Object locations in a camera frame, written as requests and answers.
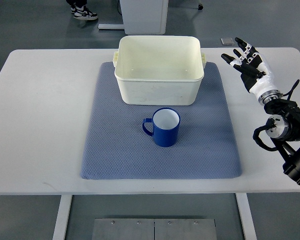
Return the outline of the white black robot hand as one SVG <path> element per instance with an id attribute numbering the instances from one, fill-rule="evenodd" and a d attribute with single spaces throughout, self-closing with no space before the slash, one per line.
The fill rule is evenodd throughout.
<path id="1" fill-rule="evenodd" d="M 255 96 L 263 106 L 274 99 L 280 99 L 282 93 L 274 83 L 274 73 L 266 58 L 254 46 L 236 37 L 239 52 L 234 49 L 236 57 L 223 53 L 221 58 L 240 72 L 240 78 L 246 90 Z"/>

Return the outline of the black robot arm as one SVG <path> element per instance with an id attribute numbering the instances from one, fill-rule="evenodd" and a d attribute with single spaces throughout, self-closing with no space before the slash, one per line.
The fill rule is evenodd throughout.
<path id="1" fill-rule="evenodd" d="M 297 80 L 291 90 L 281 94 L 271 90 L 260 96 L 259 102 L 270 115 L 265 125 L 253 132 L 255 143 L 269 152 L 278 151 L 284 160 L 283 173 L 300 185 L 300 108 L 291 100 Z"/>

